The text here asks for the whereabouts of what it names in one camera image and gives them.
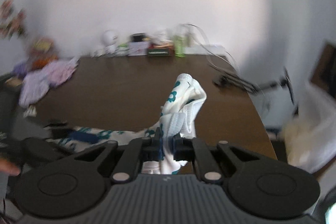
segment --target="dark brown furniture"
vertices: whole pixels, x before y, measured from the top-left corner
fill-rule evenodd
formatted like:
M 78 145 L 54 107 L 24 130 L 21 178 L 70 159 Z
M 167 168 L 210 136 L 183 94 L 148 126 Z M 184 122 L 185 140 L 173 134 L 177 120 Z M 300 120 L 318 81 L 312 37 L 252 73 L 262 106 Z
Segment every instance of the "dark brown furniture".
M 209 67 L 205 56 L 81 58 L 72 79 L 50 90 L 37 104 L 38 118 L 66 119 L 72 125 L 106 130 L 139 131 L 157 122 L 160 106 L 181 73 L 190 74 L 207 93 L 195 120 L 198 137 L 209 145 L 227 140 L 276 159 L 247 93 L 213 85 L 218 72 Z

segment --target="ribbed gray surface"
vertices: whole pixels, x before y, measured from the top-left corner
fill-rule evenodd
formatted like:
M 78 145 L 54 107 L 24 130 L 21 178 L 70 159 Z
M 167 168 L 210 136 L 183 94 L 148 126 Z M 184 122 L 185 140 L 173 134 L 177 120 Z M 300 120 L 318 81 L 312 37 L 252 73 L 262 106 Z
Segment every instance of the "ribbed gray surface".
M 309 216 L 272 221 L 235 207 L 221 187 L 199 182 L 195 175 L 139 175 L 136 181 L 115 185 L 94 209 L 64 220 L 24 216 L 19 224 L 311 224 Z

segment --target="finger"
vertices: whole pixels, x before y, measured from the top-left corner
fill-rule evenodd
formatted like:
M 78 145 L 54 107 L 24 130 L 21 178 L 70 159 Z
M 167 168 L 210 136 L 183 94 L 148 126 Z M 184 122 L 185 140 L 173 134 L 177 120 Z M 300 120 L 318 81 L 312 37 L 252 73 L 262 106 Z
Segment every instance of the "finger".
M 10 176 L 17 176 L 21 171 L 13 163 L 8 160 L 0 159 L 0 172 L 5 172 Z

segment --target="baby clothing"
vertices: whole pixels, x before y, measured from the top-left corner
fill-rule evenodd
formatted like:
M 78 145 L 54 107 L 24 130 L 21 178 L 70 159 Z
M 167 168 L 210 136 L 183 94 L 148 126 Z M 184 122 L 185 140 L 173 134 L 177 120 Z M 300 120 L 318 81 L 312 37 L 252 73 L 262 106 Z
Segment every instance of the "baby clothing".
M 94 143 L 80 141 L 75 134 L 70 134 L 68 138 L 49 139 L 47 141 L 58 143 L 75 152 L 80 152 L 92 145 L 101 144 L 107 140 L 115 140 L 118 145 L 126 145 L 132 139 L 142 137 L 154 137 L 155 130 L 160 127 L 163 141 L 162 160 L 147 161 L 143 163 L 142 173 L 146 174 L 172 174 L 176 173 L 186 161 L 175 161 L 172 154 L 172 137 L 177 133 L 181 137 L 196 136 L 194 120 L 206 100 L 206 93 L 200 84 L 191 77 L 183 73 L 176 79 L 172 92 L 162 107 L 160 119 L 153 126 L 139 132 L 132 131 L 111 131 L 97 128 L 74 128 L 75 131 L 95 134 L 97 138 L 87 138 L 94 140 Z

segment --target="wooden tabletop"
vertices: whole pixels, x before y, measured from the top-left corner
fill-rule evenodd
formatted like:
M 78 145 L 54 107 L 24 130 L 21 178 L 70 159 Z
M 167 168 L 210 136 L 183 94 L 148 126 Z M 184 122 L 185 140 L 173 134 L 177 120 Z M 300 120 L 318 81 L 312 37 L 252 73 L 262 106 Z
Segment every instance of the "wooden tabletop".
M 218 72 L 201 55 L 81 58 L 73 77 L 37 104 L 38 118 L 139 131 L 158 121 L 160 107 L 181 73 L 190 74 L 207 94 L 195 120 L 197 137 L 209 145 L 227 140 L 276 159 L 248 94 L 235 87 L 216 87 L 212 79 Z

